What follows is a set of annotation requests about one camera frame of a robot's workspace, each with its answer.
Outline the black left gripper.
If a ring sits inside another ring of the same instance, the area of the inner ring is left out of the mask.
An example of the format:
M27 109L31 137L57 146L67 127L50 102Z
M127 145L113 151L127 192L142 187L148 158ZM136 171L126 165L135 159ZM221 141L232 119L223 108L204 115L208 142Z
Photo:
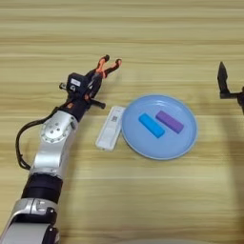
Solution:
M88 84L82 82L80 86L76 86L68 82L59 85L59 88L68 94L65 104L61 106L61 111L71 114L77 121L81 120L91 106L106 108L105 103L94 99L102 85L103 75L101 73L95 75L95 70L91 70L86 77L89 80Z

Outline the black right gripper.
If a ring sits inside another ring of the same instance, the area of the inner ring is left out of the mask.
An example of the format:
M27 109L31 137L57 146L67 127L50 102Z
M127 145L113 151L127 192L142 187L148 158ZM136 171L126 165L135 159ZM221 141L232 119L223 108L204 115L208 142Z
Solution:
M237 98L238 105L241 107L244 114L244 87L242 91L237 94L237 92L230 92L227 86L228 74L226 67L223 62L220 62L217 74L217 82L220 90L221 99L234 99Z

